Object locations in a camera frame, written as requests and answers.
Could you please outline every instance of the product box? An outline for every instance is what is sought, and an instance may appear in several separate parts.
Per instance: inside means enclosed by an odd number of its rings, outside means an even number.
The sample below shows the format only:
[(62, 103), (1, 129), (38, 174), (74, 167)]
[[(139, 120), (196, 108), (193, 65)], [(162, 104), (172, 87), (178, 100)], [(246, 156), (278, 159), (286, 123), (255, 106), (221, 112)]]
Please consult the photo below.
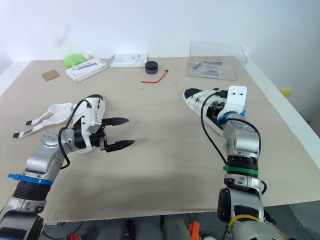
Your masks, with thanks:
[(98, 58), (92, 58), (77, 66), (66, 69), (65, 73), (73, 81), (78, 83), (107, 68), (108, 64), (106, 62)]
[(145, 53), (115, 54), (110, 58), (110, 68), (144, 68), (147, 62)]
[(239, 45), (191, 42), (187, 75), (191, 77), (237, 80), (247, 58)]

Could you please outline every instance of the red wire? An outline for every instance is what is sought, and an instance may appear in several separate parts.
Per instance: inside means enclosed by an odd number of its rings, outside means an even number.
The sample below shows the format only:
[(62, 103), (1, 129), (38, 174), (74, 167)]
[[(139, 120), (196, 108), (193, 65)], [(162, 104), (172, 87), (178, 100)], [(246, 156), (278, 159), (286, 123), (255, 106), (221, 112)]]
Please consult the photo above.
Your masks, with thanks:
[(163, 74), (163, 76), (158, 81), (141, 81), (141, 82), (144, 83), (144, 84), (157, 84), (158, 82), (161, 81), (161, 79), (163, 79), (165, 77), (165, 75), (167, 74), (167, 72), (169, 72), (169, 70), (165, 69), (164, 72), (165, 73)]

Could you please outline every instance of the yellow cable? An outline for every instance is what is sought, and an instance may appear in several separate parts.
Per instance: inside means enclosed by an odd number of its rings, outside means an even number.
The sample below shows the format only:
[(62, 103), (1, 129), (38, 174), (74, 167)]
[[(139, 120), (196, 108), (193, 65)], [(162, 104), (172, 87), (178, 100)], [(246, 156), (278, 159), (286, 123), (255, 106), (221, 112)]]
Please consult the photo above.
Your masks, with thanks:
[(240, 215), (234, 216), (229, 222), (229, 233), (230, 233), (231, 236), (232, 236), (231, 226), (238, 219), (252, 219), (252, 220), (255, 220), (257, 222), (260, 222), (260, 220), (258, 218), (254, 217), (254, 216), (251, 216), (251, 215), (247, 215), (247, 214), (240, 214)]

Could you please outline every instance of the orange object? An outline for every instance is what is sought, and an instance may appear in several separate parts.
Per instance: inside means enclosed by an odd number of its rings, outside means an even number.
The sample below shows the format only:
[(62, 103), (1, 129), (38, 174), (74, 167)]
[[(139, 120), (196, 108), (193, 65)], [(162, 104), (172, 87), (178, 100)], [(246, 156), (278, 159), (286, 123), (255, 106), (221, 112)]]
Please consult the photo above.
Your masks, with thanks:
[(200, 223), (197, 221), (193, 221), (193, 223), (188, 224), (188, 229), (191, 234), (192, 240), (201, 240), (199, 236)]
[(169, 72), (169, 70), (168, 70), (168, 69), (165, 69), (163, 76), (162, 76), (158, 81), (141, 81), (141, 82), (142, 82), (142, 83), (145, 83), (145, 84), (157, 84), (158, 82), (160, 82), (161, 79), (163, 79), (163, 78), (165, 77), (165, 75), (167, 74), (167, 72)]
[(81, 237), (73, 232), (66, 236), (65, 240), (81, 240)]

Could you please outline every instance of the table surface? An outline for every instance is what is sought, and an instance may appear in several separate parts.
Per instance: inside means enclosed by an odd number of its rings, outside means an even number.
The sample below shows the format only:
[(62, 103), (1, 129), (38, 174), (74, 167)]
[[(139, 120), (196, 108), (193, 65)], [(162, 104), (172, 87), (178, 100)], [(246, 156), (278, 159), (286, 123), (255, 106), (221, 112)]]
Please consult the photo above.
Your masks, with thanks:
[[(0, 206), (17, 182), (8, 173), (21, 173), (28, 155), (48, 126), (21, 139), (48, 106), (77, 103), (91, 94), (106, 100), (104, 117), (130, 122), (108, 127), (108, 142), (135, 140), (126, 149), (105, 153), (71, 153), (71, 166), (55, 180), (41, 214), (46, 222), (111, 219), (215, 211), (224, 188), (223, 162), (203, 133), (200, 118), (184, 103), (188, 88), (227, 89), (247, 86), (246, 118), (260, 131), (259, 176), (268, 184), (266, 206), (320, 199), (320, 170), (265, 94), (247, 72), (237, 81), (186, 76), (187, 58), (156, 58), (159, 71), (109, 68), (80, 83), (65, 75), (61, 60), (33, 61), (0, 98)], [(57, 70), (60, 77), (45, 81), (42, 73)], [(169, 73), (156, 81), (169, 69)], [(226, 142), (208, 127), (226, 155)]]

